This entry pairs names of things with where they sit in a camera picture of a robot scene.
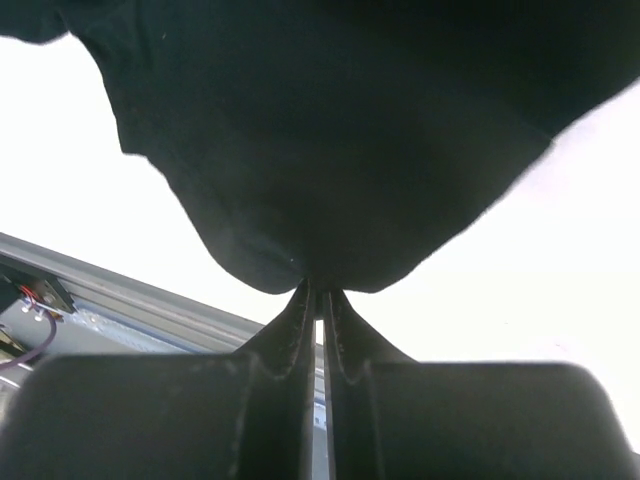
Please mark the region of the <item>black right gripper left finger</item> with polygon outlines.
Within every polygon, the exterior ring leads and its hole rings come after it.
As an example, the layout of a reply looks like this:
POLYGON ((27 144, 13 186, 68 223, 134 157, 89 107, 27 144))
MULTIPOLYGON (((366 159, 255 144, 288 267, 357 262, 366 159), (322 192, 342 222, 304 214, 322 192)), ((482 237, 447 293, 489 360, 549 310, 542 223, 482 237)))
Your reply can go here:
POLYGON ((315 301, 301 284, 230 354, 46 361, 2 425, 2 477, 309 478, 315 301))

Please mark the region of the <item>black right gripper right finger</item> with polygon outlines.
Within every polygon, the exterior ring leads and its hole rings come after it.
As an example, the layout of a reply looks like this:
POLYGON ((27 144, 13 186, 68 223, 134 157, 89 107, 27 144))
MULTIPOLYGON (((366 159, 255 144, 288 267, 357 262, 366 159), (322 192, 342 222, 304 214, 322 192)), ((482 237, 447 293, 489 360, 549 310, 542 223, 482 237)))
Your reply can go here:
POLYGON ((417 362, 322 297, 334 479, 635 479, 601 384, 565 362, 417 362))

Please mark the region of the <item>black t shirt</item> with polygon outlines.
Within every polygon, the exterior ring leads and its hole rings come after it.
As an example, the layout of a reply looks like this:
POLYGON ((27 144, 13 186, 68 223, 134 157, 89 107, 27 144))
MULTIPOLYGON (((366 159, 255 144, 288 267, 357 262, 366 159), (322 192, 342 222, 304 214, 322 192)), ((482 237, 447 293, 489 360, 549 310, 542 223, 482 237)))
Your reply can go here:
POLYGON ((639 77, 635 1, 5 1, 1 33, 78 39, 122 151, 269 294, 396 283, 639 77))

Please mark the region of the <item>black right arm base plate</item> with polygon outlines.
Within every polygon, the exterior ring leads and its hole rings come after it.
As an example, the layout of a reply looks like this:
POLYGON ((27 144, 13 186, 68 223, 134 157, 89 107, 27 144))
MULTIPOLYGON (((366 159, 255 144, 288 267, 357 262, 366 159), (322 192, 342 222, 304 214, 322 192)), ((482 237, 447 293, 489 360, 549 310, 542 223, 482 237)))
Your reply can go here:
POLYGON ((40 267, 2 254, 1 278, 46 307, 64 313, 76 311, 71 295, 58 278, 40 267))

